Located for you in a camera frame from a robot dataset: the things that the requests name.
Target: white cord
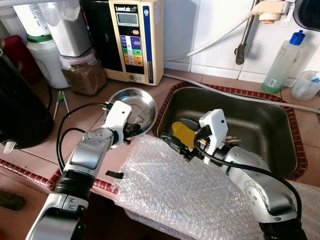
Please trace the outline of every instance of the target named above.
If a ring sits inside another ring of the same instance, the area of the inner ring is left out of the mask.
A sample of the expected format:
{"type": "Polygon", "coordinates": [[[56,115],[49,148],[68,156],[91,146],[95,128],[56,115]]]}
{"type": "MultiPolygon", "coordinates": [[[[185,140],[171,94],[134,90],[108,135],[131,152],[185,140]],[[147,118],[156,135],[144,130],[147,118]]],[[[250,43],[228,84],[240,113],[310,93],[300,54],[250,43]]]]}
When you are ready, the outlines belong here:
{"type": "Polygon", "coordinates": [[[215,92],[217,94],[221,94],[221,95],[224,95],[224,96],[227,96],[227,97],[231,97],[231,98],[235,98],[235,99],[241,99],[241,100],[257,102],[257,103],[263,103],[263,104],[279,105],[279,106],[289,107],[289,108],[294,108],[294,109],[302,109],[302,110],[305,110],[305,111],[309,111],[309,112],[320,114],[320,110],[315,109],[315,108],[311,108],[311,107],[307,107],[307,106],[300,106],[300,105],[294,105],[294,104],[278,102],[278,101],[262,100],[262,99],[258,99],[258,98],[250,98],[250,97],[245,97],[245,96],[239,96],[239,95],[235,95],[235,94],[231,94],[231,93],[227,93],[227,92],[224,92],[224,91],[220,91],[220,90],[211,88],[211,87],[206,86],[206,85],[204,85],[202,83],[199,83],[199,82],[196,82],[196,81],[192,81],[192,80],[187,79],[187,78],[174,76],[174,75],[170,75],[170,74],[164,74],[163,76],[167,77],[167,78],[178,79],[178,80],[181,80],[181,81],[184,81],[184,82],[188,82],[188,83],[197,85],[197,86],[199,86],[201,88],[204,88],[204,89],[210,90],[212,92],[215,92]]]}
{"type": "Polygon", "coordinates": [[[189,52],[187,54],[184,54],[184,55],[181,55],[181,56],[174,56],[174,57],[167,57],[165,58],[164,60],[165,61],[173,61],[173,60],[178,60],[178,59],[182,59],[182,58],[185,58],[185,57],[189,57],[189,56],[192,56],[192,55],[195,55],[207,48],[209,48],[211,45],[213,45],[214,43],[216,43],[217,41],[219,41],[220,39],[222,39],[224,36],[228,35],[229,33],[231,33],[233,30],[235,30],[237,27],[239,27],[241,24],[243,24],[246,20],[248,20],[251,16],[253,16],[254,13],[251,11],[249,12],[244,18],[241,19],[241,21],[239,21],[236,25],[234,25],[233,27],[231,27],[229,30],[223,32],[223,33],[220,33],[219,35],[217,35],[213,40],[211,40],[210,42],[208,42],[207,44],[199,47],[198,49],[192,51],[192,52],[189,52]]]}

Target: blue bottle cap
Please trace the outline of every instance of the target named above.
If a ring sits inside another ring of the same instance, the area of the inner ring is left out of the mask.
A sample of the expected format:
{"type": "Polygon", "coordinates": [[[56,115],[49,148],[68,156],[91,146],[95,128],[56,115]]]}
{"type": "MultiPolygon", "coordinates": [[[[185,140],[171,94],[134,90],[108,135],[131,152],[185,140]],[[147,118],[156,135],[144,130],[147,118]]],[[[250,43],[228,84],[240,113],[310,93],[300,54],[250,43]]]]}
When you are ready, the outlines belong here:
{"type": "Polygon", "coordinates": [[[303,30],[300,30],[299,32],[295,32],[290,39],[290,43],[293,45],[300,45],[306,36],[302,32],[303,30]]]}

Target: sink basin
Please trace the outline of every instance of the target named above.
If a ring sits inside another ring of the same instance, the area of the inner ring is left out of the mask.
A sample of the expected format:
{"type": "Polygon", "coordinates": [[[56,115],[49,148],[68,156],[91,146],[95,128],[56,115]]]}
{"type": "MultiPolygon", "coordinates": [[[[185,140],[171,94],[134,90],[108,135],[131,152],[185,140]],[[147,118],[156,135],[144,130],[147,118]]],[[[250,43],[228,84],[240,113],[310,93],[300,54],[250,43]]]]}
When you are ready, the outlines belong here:
{"type": "Polygon", "coordinates": [[[241,139],[238,146],[260,155],[270,170],[289,176],[297,168],[297,156],[285,109],[278,105],[227,97],[207,89],[182,87],[176,90],[157,127],[157,135],[173,134],[172,124],[180,118],[199,118],[208,111],[223,109],[227,136],[241,139]]]}

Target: black cable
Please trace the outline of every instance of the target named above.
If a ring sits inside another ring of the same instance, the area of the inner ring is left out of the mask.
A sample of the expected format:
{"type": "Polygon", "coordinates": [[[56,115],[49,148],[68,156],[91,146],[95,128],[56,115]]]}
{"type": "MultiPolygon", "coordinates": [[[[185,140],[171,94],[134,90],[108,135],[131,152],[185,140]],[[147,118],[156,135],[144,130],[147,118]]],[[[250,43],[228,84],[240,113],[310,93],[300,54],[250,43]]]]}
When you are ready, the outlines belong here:
{"type": "Polygon", "coordinates": [[[291,192],[294,194],[294,197],[296,199],[296,208],[297,208],[297,214],[298,214],[298,218],[301,220],[301,215],[302,215],[302,202],[301,202],[301,198],[299,196],[299,193],[297,192],[297,190],[289,183],[287,182],[284,178],[277,176],[276,174],[274,174],[271,171],[259,168],[259,167],[255,167],[255,166],[249,166],[249,165],[244,165],[244,164],[238,164],[238,163],[233,163],[233,162],[226,162],[226,161],[221,161],[220,159],[214,158],[212,155],[208,154],[207,152],[205,152],[201,146],[199,145],[198,140],[200,140],[200,134],[196,134],[193,140],[193,145],[194,147],[199,151],[199,153],[201,153],[202,155],[208,157],[212,162],[214,162],[215,164],[223,164],[232,168],[237,168],[237,169],[244,169],[244,170],[249,170],[249,171],[254,171],[257,173],[261,173],[264,175],[267,175],[269,177],[272,177],[276,180],[278,180],[279,182],[281,182],[282,184],[284,184],[286,187],[288,187],[291,192]]]}
{"type": "Polygon", "coordinates": [[[100,103],[100,102],[88,103],[88,104],[79,106],[79,107],[73,109],[72,111],[68,112],[61,120],[61,123],[60,123],[59,128],[58,128],[58,133],[57,133],[57,137],[56,137],[56,145],[55,145],[56,156],[57,156],[57,160],[58,160],[58,164],[59,164],[59,168],[60,168],[61,173],[63,172],[63,170],[65,168],[65,162],[62,160],[62,155],[60,155],[60,152],[59,152],[59,143],[60,143],[60,134],[61,134],[64,122],[67,119],[67,117],[69,117],[74,112],[76,112],[76,111],[78,111],[80,109],[83,109],[85,107],[94,106],[94,105],[102,106],[104,108],[108,107],[108,105],[106,103],[100,103]]]}
{"type": "Polygon", "coordinates": [[[80,128],[77,128],[77,127],[71,127],[69,129],[67,129],[64,133],[62,133],[61,135],[61,138],[60,138],[60,141],[59,141],[59,155],[60,155],[60,159],[62,162],[65,162],[63,157],[62,157],[62,142],[65,138],[65,136],[67,135],[67,133],[71,132],[71,131],[78,131],[78,132],[81,132],[81,133],[85,133],[86,131],[85,130],[82,130],[80,128]]]}
{"type": "Polygon", "coordinates": [[[50,108],[52,105],[52,91],[51,91],[51,87],[49,84],[48,84],[48,92],[49,92],[49,103],[48,103],[47,109],[50,111],[50,108]]]}

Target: white wall tile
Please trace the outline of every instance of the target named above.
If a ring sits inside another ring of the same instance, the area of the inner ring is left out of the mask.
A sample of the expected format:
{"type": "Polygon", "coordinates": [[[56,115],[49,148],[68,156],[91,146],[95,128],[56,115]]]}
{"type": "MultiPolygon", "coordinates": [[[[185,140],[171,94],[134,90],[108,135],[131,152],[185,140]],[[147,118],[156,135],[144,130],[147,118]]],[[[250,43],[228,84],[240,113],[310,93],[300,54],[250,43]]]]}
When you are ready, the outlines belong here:
{"type": "Polygon", "coordinates": [[[205,74],[229,79],[238,79],[240,74],[240,71],[237,70],[230,70],[211,66],[201,66],[195,64],[191,65],[191,72],[196,74],[205,74]]]}
{"type": "MultiPolygon", "coordinates": [[[[267,76],[266,74],[241,71],[240,75],[239,75],[239,80],[248,81],[248,82],[255,82],[255,83],[261,83],[262,84],[264,82],[266,76],[267,76]]],[[[296,81],[297,81],[296,79],[288,77],[284,81],[283,86],[292,88],[294,86],[294,84],[296,83],[296,81]]]]}
{"type": "Polygon", "coordinates": [[[320,72],[320,46],[317,48],[313,54],[313,57],[310,59],[308,65],[304,69],[304,71],[308,70],[320,72]]]}
{"type": "MultiPolygon", "coordinates": [[[[292,19],[289,27],[281,27],[281,20],[273,24],[260,23],[251,44],[242,71],[267,74],[274,59],[286,40],[290,40],[294,32],[302,29],[292,19]]],[[[320,32],[303,29],[305,38],[302,44],[307,48],[295,64],[289,77],[297,78],[308,64],[320,43],[320,32]]]]}
{"type": "MultiPolygon", "coordinates": [[[[164,57],[176,57],[194,49],[200,0],[164,0],[164,57]]],[[[192,56],[177,60],[191,63],[192,56]]]]}
{"type": "Polygon", "coordinates": [[[176,62],[176,61],[165,61],[164,67],[166,69],[175,69],[175,70],[180,70],[185,72],[190,72],[191,70],[190,63],[176,62]]]}
{"type": "MultiPolygon", "coordinates": [[[[201,0],[194,49],[210,42],[215,36],[237,24],[250,12],[252,0],[201,0]]],[[[241,42],[246,23],[210,48],[196,54],[192,64],[234,69],[235,49],[241,42]]]]}

